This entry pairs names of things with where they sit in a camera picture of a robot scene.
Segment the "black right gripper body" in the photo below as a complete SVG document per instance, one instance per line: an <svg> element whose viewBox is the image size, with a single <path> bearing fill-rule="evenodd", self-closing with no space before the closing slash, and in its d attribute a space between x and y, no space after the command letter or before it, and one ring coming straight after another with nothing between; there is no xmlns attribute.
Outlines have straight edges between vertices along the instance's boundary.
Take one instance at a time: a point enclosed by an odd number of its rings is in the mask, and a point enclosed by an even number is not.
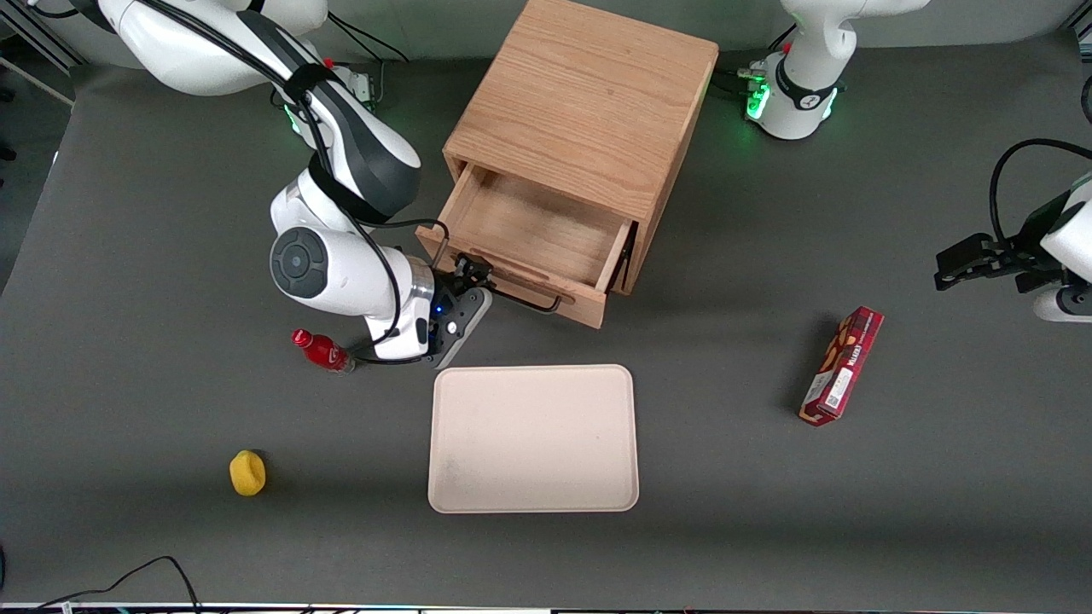
<svg viewBox="0 0 1092 614"><path fill-rule="evenodd" d="M491 290L475 285L468 278L434 273L426 365L446 369L492 303Z"/></svg>

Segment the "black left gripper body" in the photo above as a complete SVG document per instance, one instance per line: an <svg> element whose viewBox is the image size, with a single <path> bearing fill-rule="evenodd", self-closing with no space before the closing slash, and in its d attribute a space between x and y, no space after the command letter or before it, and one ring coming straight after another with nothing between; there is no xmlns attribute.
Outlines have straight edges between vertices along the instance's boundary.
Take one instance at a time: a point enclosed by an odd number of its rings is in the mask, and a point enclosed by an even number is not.
<svg viewBox="0 0 1092 614"><path fill-rule="evenodd" d="M1000 226L997 197L993 197L993 229L998 243L1002 244L1002 272L1014 275L1014 288L1020 294L1029 294L1046 285L1065 283L1066 273L1058 259L1041 246L1042 239L1060 221L1064 206L1070 194L1057 194L1045 205L1038 206L1023 222L1014 235L1006 236Z"/></svg>

